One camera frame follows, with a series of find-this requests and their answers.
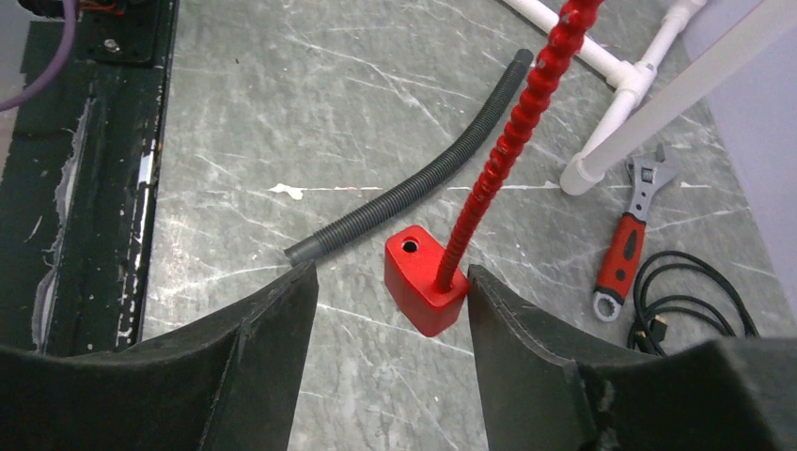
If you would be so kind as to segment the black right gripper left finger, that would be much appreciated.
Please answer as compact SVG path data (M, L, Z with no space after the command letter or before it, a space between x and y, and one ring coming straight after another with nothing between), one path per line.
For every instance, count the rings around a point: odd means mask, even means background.
M306 262L121 352L1 349L5 450L284 450L319 295Z

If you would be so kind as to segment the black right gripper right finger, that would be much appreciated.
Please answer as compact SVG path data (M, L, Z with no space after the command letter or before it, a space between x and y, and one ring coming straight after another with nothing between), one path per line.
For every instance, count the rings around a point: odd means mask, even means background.
M624 349L468 270L491 450L792 450L796 342L724 338L668 357Z

